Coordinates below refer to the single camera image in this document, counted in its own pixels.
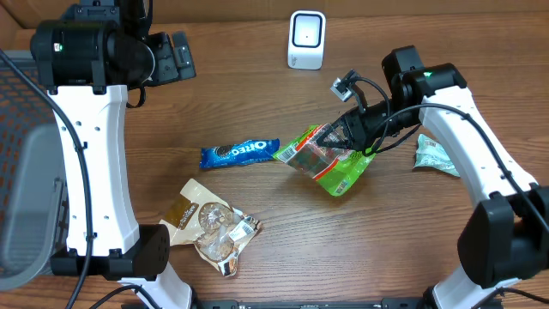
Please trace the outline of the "beige brown cookie bag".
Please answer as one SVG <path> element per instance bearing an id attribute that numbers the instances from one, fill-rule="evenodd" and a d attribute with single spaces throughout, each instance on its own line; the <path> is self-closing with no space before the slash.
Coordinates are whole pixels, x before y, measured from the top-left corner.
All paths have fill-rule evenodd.
<path id="1" fill-rule="evenodd" d="M 259 220 L 194 179 L 184 185 L 160 223 L 167 226 L 171 246 L 193 245 L 224 277 L 237 274 L 240 253 L 262 228 Z"/>

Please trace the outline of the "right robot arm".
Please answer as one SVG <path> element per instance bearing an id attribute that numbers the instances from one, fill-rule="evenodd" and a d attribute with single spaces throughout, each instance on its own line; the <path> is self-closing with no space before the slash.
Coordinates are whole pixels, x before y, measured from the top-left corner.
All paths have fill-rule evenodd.
<path id="1" fill-rule="evenodd" d="M 382 61 L 388 88 L 368 106 L 360 75 L 348 72 L 332 85 L 356 107 L 334 127 L 341 149 L 383 152 L 383 140 L 423 126 L 443 146 L 468 190 L 474 211 L 458 242 L 459 266 L 429 287 L 420 308 L 482 308 L 516 284 L 548 268 L 548 189 L 505 150 L 482 118 L 462 74 L 453 64 L 425 66 L 412 45 Z"/>

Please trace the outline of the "blue Oreo cookie pack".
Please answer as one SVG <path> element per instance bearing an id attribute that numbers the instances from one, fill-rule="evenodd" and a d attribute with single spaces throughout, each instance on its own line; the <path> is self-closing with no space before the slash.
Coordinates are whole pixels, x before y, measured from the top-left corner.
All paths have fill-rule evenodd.
<path id="1" fill-rule="evenodd" d="M 242 143 L 202 148 L 199 167 L 245 166 L 263 161 L 271 161 L 280 148 L 279 139 L 248 140 Z"/>

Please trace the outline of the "Haribo gummy worms bag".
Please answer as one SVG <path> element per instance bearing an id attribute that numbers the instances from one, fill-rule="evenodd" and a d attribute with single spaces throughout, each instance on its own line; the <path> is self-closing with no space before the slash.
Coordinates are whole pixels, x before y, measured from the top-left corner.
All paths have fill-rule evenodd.
<path id="1" fill-rule="evenodd" d="M 317 145 L 317 139 L 330 124 L 314 124 L 273 154 L 273 158 L 314 179 L 333 197 L 347 192 L 375 155 L 364 156 L 362 152 Z"/>

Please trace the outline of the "mint green wipes pack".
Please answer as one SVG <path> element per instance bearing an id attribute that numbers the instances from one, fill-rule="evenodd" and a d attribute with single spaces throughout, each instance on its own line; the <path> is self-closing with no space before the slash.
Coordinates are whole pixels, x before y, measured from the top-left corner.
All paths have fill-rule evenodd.
<path id="1" fill-rule="evenodd" d="M 424 134 L 418 136 L 414 166 L 431 167 L 454 177 L 460 177 L 443 146 Z"/>

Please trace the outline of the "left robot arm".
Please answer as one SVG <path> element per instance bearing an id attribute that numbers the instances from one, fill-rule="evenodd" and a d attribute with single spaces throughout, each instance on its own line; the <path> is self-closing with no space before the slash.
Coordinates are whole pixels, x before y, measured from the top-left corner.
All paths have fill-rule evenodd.
<path id="1" fill-rule="evenodd" d="M 50 263 L 57 276 L 118 282 L 151 308 L 189 308 L 193 291 L 170 265 L 167 227 L 136 220 L 127 178 L 130 91 L 196 74 L 185 36 L 151 33 L 152 19 L 151 2 L 82 1 L 31 39 L 68 187 L 68 235 Z"/>

